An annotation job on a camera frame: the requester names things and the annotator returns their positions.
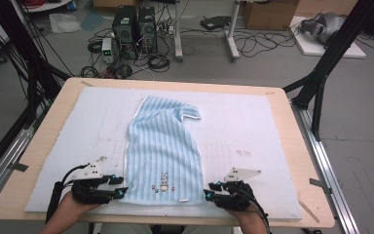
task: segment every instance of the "cardboard box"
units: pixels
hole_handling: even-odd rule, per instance
[[[98,10],[115,12],[120,5],[134,5],[138,7],[138,0],[93,0],[93,6]]]
[[[296,10],[298,17],[314,17],[318,13],[333,12],[347,16],[357,0],[300,0]]]
[[[246,28],[287,30],[299,0],[275,0],[268,4],[246,3],[243,20]]]

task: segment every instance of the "computer tower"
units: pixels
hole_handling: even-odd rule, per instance
[[[142,7],[138,11],[138,23],[142,38],[142,53],[156,54],[157,33],[154,7]]]
[[[139,25],[135,6],[119,6],[112,22],[117,45],[133,44],[139,40]]]

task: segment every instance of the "table leg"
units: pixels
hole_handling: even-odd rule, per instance
[[[232,52],[232,61],[235,61],[240,57],[235,40],[233,39],[233,33],[235,31],[236,19],[238,18],[239,7],[240,1],[235,1],[233,6],[232,19],[230,21],[230,30],[226,31],[227,43],[229,44],[230,51]]]
[[[180,18],[179,10],[180,0],[175,1],[175,26],[174,26],[174,49],[175,49],[175,59],[179,62],[183,61],[183,49],[181,47],[181,36],[180,36]]]

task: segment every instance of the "striped towel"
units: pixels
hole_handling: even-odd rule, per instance
[[[201,204],[203,172],[199,149],[181,123],[200,119],[195,106],[147,97],[129,126],[126,183],[122,202],[142,205]]]

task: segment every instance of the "white bracket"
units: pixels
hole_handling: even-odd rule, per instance
[[[92,179],[92,178],[102,178],[102,167],[98,162],[91,163],[84,169],[81,169],[77,174],[72,176],[72,179]]]
[[[233,168],[225,177],[224,181],[240,181],[250,177],[259,176],[261,170]]]

